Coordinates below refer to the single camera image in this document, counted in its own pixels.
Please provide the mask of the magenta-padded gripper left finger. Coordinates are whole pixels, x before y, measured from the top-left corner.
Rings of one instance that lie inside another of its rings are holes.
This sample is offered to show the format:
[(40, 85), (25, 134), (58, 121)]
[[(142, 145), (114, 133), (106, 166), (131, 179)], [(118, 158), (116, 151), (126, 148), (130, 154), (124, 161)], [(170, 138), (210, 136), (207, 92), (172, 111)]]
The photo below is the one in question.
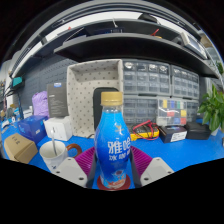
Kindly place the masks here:
[(55, 174), (84, 188), (92, 188), (97, 158), (93, 147), (75, 158), (67, 157), (56, 169)]

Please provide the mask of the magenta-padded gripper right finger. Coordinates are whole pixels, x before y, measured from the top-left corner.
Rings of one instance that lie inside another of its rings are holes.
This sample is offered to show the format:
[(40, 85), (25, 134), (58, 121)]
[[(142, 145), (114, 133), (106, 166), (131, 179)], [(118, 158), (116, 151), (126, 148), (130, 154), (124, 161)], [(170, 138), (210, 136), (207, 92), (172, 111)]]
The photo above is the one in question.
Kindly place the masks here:
[(130, 160), (136, 188), (146, 186), (173, 173), (172, 168), (162, 158), (152, 158), (134, 146), (131, 147)]

